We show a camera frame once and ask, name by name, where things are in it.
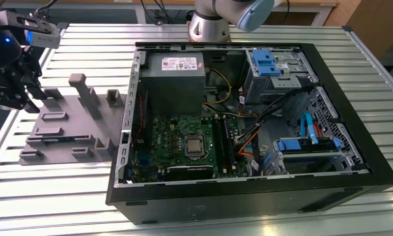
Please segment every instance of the blue led light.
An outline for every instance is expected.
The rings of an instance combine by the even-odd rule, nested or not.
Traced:
[[[28,42],[29,44],[32,43],[32,38],[33,38],[32,31],[28,31],[26,42]]]

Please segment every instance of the cpu socket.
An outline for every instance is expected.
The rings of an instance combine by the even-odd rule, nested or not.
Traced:
[[[204,135],[200,133],[189,133],[184,136],[185,141],[185,156],[190,160],[200,160],[204,158]]]

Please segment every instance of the ram slot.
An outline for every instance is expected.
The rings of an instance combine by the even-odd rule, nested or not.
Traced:
[[[212,119],[212,131],[214,138],[214,147],[216,147],[216,161],[217,168],[220,173],[228,172],[228,145],[226,145],[226,133],[222,119],[216,117]]]
[[[226,150],[228,150],[228,157],[229,157],[229,168],[236,170],[236,160],[234,160],[234,152],[233,152],[233,141],[230,136],[230,128],[228,119],[222,119],[224,123],[224,130],[225,130],[225,138],[226,138]]]

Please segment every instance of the table leg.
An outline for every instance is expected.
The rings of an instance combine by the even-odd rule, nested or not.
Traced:
[[[320,12],[316,14],[314,20],[312,22],[312,26],[322,26],[325,24],[332,8],[332,6],[321,7]]]
[[[140,4],[133,5],[133,9],[136,11],[136,16],[137,16],[137,24],[146,24],[145,20],[145,12],[144,12],[144,7]]]

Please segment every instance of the slotted metal table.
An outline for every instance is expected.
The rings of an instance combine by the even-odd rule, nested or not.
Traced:
[[[230,28],[234,42],[313,43],[393,168],[393,78],[354,33],[340,27]],[[186,41],[186,26],[70,24],[40,59],[42,87],[74,94],[84,73],[97,93],[128,91],[137,41]],[[12,111],[0,131],[0,235],[393,235],[393,188],[325,212],[134,226],[105,205],[110,163],[20,166],[37,114]]]

